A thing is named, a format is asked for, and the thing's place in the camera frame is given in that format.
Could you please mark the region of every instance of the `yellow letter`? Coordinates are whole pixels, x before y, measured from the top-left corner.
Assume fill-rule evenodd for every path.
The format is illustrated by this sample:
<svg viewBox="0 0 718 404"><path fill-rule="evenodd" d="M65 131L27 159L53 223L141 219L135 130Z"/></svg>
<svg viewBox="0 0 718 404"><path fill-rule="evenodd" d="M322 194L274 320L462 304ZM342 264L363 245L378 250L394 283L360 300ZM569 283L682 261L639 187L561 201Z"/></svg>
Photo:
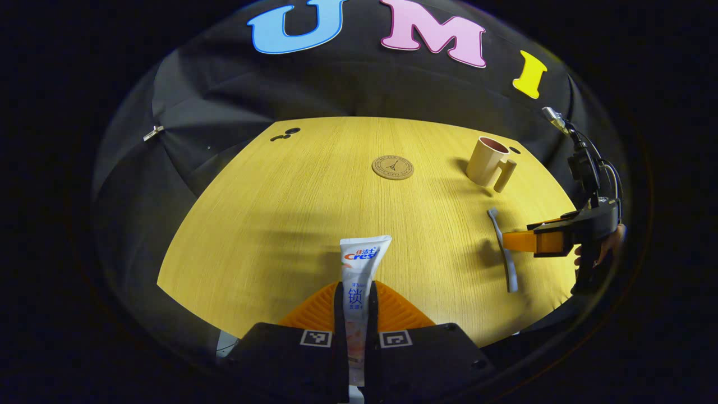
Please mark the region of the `yellow letter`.
<svg viewBox="0 0 718 404"><path fill-rule="evenodd" d="M541 82L541 75L544 74L545 71L549 70L532 54L521 51L521 55L524 59L526 59L526 61L523 64L521 77L513 80L513 86L527 96L537 99L539 97L539 83Z"/></svg>

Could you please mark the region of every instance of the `blue letter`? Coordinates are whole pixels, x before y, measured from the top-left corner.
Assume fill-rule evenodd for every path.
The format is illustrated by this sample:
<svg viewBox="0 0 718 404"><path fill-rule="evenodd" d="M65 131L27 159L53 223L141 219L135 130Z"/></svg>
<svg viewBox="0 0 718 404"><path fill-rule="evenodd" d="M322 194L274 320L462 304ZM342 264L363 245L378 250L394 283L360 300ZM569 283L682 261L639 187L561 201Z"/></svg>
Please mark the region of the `blue letter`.
<svg viewBox="0 0 718 404"><path fill-rule="evenodd" d="M287 35L284 17L294 6L282 6L247 22L252 26L254 49L262 53L290 53L329 42L342 30L342 3L346 0L309 0L317 7L317 27L303 35Z"/></svg>

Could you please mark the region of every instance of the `orange gripper pad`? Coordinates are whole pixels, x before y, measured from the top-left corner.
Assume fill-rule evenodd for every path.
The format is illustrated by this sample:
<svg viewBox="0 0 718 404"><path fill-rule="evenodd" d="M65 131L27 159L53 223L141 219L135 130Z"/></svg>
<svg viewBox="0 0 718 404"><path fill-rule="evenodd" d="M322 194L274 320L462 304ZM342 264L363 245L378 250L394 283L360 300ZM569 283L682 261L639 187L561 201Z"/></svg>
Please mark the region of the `orange gripper pad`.
<svg viewBox="0 0 718 404"><path fill-rule="evenodd" d="M280 320L280 326L334 332L334 294L339 282L319 289L291 313Z"/></svg>
<svg viewBox="0 0 718 404"><path fill-rule="evenodd" d="M532 230L504 233L503 248L511 251L561 252L564 249L564 234L560 231L534 234Z"/></svg>
<svg viewBox="0 0 718 404"><path fill-rule="evenodd" d="M379 294L378 332L417 329L435 326L429 317L426 317L416 306L394 289L376 282L376 291Z"/></svg>
<svg viewBox="0 0 718 404"><path fill-rule="evenodd" d="M334 331L334 294L339 282L324 286L280 320L280 326ZM394 289L376 281L379 295L378 332L435 326L416 306Z"/></svg>

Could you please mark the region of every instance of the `toothbrush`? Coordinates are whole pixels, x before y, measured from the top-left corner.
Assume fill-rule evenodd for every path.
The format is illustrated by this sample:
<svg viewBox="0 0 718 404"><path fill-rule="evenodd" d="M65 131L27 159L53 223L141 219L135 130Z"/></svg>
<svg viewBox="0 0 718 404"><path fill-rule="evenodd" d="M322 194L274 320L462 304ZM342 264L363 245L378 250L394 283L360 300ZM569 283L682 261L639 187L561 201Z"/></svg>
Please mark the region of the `toothbrush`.
<svg viewBox="0 0 718 404"><path fill-rule="evenodd" d="M498 236L499 247L503 250L503 258L506 260L506 280L508 281L508 292L513 293L518 290L518 281L516 279L516 266L513 264L513 258L511 258L511 252L503 248L503 234L498 228L496 223L496 216L498 216L498 210L491 208L488 211L491 221L494 223L494 229L496 229L496 235Z"/></svg>

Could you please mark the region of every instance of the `metal clip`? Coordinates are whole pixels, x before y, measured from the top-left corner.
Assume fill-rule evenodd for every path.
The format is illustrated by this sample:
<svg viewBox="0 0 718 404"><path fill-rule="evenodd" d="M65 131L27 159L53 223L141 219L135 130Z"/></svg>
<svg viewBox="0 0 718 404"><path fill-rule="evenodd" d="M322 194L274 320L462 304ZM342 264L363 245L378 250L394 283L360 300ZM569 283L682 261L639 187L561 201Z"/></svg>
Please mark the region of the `metal clip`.
<svg viewBox="0 0 718 404"><path fill-rule="evenodd" d="M543 111L544 118L546 118L547 121L551 122L551 124L553 124L566 136L571 136L571 132L568 128L566 128L566 122L564 121L564 117L560 113L554 111L554 109L550 106L545 106L541 110Z"/></svg>
<svg viewBox="0 0 718 404"><path fill-rule="evenodd" d="M152 132L150 132L150 133L144 135L144 136L142 137L142 140L144 140L144 141L146 142L147 140L149 140L150 138L152 138L155 134L158 134L158 133L162 132L163 130L164 130L164 127L156 127L156 126L154 126L154 127L152 127Z"/></svg>

